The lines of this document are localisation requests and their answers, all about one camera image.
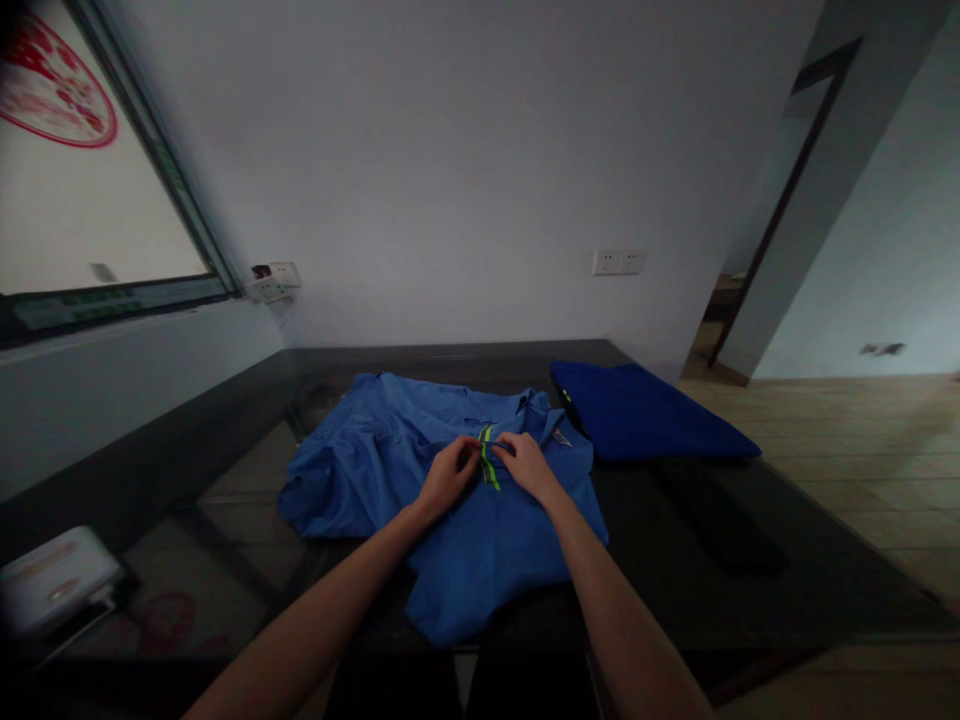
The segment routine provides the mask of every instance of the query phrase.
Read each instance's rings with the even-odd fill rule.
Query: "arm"
[[[517,483],[550,516],[570,569],[597,663],[620,716],[712,718],[713,710],[677,649],[557,482],[537,441],[504,433],[494,446]]]
[[[477,440],[462,436],[437,453],[416,501],[268,625],[184,718],[278,720],[296,713],[410,546],[460,495],[477,466],[478,448]]]

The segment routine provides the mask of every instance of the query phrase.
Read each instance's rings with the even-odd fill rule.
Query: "cable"
[[[66,639],[63,643],[61,643],[53,652],[51,652],[51,653],[50,653],[49,655],[47,655],[43,660],[41,660],[39,663],[37,663],[35,666],[33,666],[33,667],[27,672],[26,677],[30,677],[31,675],[34,675],[35,673],[39,672],[39,670],[40,670],[44,665],[46,665],[48,662],[50,662],[51,660],[53,660],[53,659],[54,659],[55,657],[57,657],[60,653],[62,653],[64,650],[66,650],[68,647],[70,647],[74,642],[76,642],[76,641],[80,638],[81,635],[83,635],[85,632],[87,632],[87,630],[89,630],[89,629],[92,628],[94,625],[96,625],[98,622],[100,622],[101,620],[103,620],[105,617],[107,617],[108,615],[110,615],[111,613],[113,613],[113,612],[117,609],[117,606],[116,606],[116,604],[113,602],[113,599],[110,597],[112,594],[113,594],[113,586],[112,586],[112,585],[104,585],[102,588],[100,588],[100,589],[97,590],[95,593],[93,593],[89,598],[87,598],[87,602],[89,602],[91,605],[97,605],[97,604],[101,604],[101,603],[102,603],[102,604],[104,605],[104,607],[106,608],[105,611],[104,611],[103,613],[101,613],[100,615],[97,615],[97,617],[95,617],[93,620],[91,620],[90,622],[88,622],[88,623],[87,623],[86,625],[84,625],[82,628],[80,628],[79,630],[77,630],[77,632],[75,632],[73,635],[71,635],[69,638],[67,638],[67,639]]]

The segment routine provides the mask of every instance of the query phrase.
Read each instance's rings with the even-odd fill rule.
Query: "shirt tag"
[[[553,438],[561,445],[566,445],[567,447],[573,447],[573,445],[570,444],[570,441],[563,436],[562,432],[560,432],[560,428],[553,429]]]

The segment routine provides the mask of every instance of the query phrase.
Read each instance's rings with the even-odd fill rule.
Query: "window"
[[[95,0],[4,49],[0,343],[235,295],[129,51]]]

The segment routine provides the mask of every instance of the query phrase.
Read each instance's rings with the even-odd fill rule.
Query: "forearm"
[[[416,505],[401,510],[258,635],[184,717],[292,716],[330,672],[380,587],[432,520]]]
[[[559,486],[539,498],[570,569],[594,655],[620,716],[709,718],[676,648]]]

